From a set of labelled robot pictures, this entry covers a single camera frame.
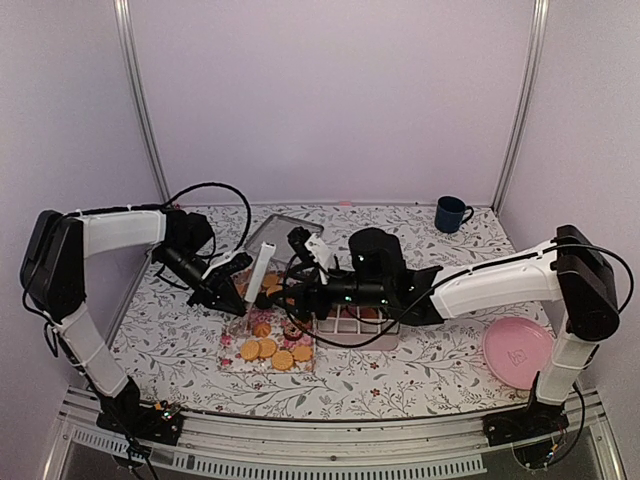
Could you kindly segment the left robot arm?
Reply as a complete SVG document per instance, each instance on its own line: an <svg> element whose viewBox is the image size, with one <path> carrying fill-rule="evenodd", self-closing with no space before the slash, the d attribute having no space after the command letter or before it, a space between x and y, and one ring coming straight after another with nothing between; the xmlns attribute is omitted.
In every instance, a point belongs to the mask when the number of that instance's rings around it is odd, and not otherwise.
<svg viewBox="0 0 640 480"><path fill-rule="evenodd" d="M187 287L189 305L242 316L245 304L233 278L252 258L236 247L208 262L201 250L212 239L207 217L157 204L47 209L35 220L20 270L26 308L50 325L98 394L114 400L109 415L128 434L141 433L149 415L134 401L139 389L93 318L89 265L112 252L145 248Z"/></svg>

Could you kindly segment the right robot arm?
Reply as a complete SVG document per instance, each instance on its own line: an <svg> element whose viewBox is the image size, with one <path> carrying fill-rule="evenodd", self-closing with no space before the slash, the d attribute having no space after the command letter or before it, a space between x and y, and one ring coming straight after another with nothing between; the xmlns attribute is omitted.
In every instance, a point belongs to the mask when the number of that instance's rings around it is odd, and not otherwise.
<svg viewBox="0 0 640 480"><path fill-rule="evenodd" d="M517 427L537 436L552 424L597 345L619 328L625 304L617 299L613 253L589 242L573 225L554 238L498 260L444 268L410 269L399 239L369 227L348 240L352 270L330 265L327 246L303 227L287 235L294 256L283 282L261 294L262 308L276 305L298 324L324 320L338 305L374 307L394 324L427 326L494 307L529 301L563 303L564 331L531 386L534 400L517 415Z"/></svg>

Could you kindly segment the metal serving tongs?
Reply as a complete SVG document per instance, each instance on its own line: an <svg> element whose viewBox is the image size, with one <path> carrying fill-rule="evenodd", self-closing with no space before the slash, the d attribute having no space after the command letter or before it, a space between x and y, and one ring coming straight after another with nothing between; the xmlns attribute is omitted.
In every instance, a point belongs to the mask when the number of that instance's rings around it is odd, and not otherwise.
<svg viewBox="0 0 640 480"><path fill-rule="evenodd" d="M244 296L246 314L243 317L235 319L229 326L229 333L234 337L246 338L251 333L251 311L262 288L262 282L275 251L275 244L268 242L261 244L259 255L252 267L251 276Z"/></svg>

